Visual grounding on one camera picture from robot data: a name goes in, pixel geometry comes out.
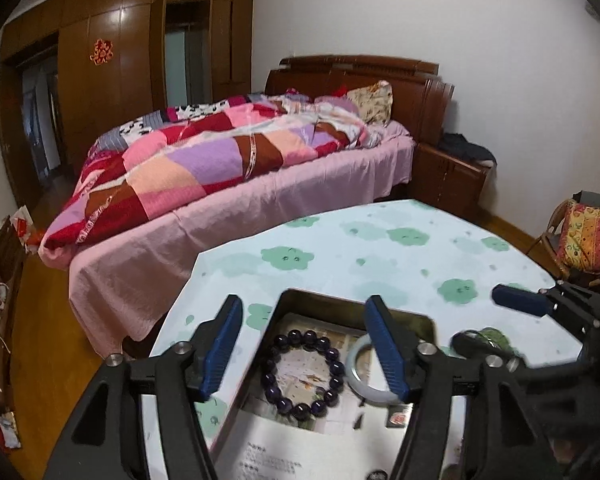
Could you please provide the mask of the wooden nightstand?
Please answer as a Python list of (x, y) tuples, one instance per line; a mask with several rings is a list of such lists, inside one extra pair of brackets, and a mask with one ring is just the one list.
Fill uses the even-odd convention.
[(421, 143), (415, 148), (408, 187), (415, 200), (474, 222), (490, 171)]

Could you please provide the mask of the red double happiness sticker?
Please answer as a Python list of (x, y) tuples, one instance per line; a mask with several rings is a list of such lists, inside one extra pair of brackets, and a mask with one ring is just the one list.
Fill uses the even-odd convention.
[(94, 42), (93, 52), (90, 60), (95, 66), (109, 63), (114, 58), (114, 44), (111, 40), (98, 38)]

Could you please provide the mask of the dark clothes on nightstand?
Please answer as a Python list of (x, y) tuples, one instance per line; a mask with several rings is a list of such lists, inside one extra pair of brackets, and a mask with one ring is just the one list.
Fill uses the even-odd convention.
[(461, 133), (443, 133), (438, 149), (471, 164), (494, 167), (498, 163), (490, 150), (482, 145), (469, 142)]

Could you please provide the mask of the printed paper leaflet in tin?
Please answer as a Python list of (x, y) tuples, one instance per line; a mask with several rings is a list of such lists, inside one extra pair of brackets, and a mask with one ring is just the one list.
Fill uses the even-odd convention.
[(411, 410), (361, 400), (302, 344), (257, 372), (215, 462), (221, 479), (387, 479)]

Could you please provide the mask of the floral pillow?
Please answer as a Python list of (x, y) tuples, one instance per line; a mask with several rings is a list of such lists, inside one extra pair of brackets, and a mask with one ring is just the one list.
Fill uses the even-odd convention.
[(388, 125), (393, 106), (393, 90), (389, 81), (380, 80), (370, 86), (353, 89), (346, 97), (358, 108), (358, 116), (367, 125)]

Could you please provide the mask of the pink metal tin box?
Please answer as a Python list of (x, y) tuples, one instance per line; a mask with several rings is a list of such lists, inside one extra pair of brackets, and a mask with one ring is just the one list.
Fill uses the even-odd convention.
[(289, 289), (218, 430), (221, 479), (385, 479), (411, 418), (382, 377), (362, 304)]

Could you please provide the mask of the chair with floral cushion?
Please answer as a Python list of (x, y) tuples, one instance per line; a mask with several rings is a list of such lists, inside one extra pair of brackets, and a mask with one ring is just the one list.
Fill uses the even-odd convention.
[(600, 286), (600, 193), (580, 191), (560, 203), (526, 255), (542, 246), (558, 278)]

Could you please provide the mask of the bed with pink sheet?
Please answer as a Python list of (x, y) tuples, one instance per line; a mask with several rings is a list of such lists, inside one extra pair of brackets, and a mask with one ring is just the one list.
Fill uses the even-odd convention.
[(145, 339), (170, 310), (197, 256), (310, 214), (364, 205), (411, 179), (415, 140), (396, 122), (381, 144), (257, 177), (94, 246), (38, 248), (69, 273), (69, 302), (92, 348), (108, 356)]

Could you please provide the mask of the wooden headboard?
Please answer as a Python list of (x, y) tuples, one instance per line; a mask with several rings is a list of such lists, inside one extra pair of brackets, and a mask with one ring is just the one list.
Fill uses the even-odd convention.
[(324, 54), (283, 58), (264, 87), (269, 96), (292, 89), (311, 99), (338, 96), (373, 122), (400, 122), (419, 143), (436, 145), (454, 87), (439, 65), (414, 58)]

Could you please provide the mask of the cloud pattern tablecloth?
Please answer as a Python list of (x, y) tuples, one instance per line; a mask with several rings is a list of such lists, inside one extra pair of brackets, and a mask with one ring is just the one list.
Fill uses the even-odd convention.
[(574, 359), (580, 344), (550, 318), (496, 306), (497, 284), (538, 290), (554, 283), (505, 240), (413, 202), (371, 204), (294, 220), (203, 252), (155, 344), (161, 353), (193, 335), (237, 295), (244, 324), (222, 386), (198, 406), (214, 452), (218, 430), (202, 418), (234, 401), (280, 295), (288, 289), (357, 302), (379, 295), (392, 310), (428, 316), (446, 347), (461, 330), (496, 328), (532, 365)]

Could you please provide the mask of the brown wooden wardrobe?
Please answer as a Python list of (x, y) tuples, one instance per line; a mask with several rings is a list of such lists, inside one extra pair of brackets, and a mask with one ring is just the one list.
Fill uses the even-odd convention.
[[(43, 194), (23, 129), (23, 67), (56, 52), (61, 151), (77, 174), (100, 134), (166, 106), (166, 9), (189, 3), (209, 8), (209, 99), (249, 92), (253, 0), (47, 0), (5, 25), (0, 143), (17, 205), (34, 207)], [(101, 66), (90, 60), (98, 38), (114, 44)]]

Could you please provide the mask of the pale jade bangle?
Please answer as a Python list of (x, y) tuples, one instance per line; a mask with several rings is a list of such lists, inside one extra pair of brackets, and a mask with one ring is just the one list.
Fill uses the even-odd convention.
[(396, 406), (401, 403), (398, 396), (389, 389), (375, 387), (370, 382), (370, 350), (372, 341), (370, 335), (365, 334), (350, 345), (344, 359), (344, 377), (349, 388), (368, 404), (378, 408)]

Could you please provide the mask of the patchwork pink quilt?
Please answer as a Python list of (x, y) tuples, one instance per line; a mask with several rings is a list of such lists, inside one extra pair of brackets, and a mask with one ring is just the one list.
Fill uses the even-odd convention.
[(248, 94), (158, 110), (95, 141), (40, 252), (64, 266), (82, 246), (213, 193), (379, 142), (379, 133), (352, 110), (301, 94)]

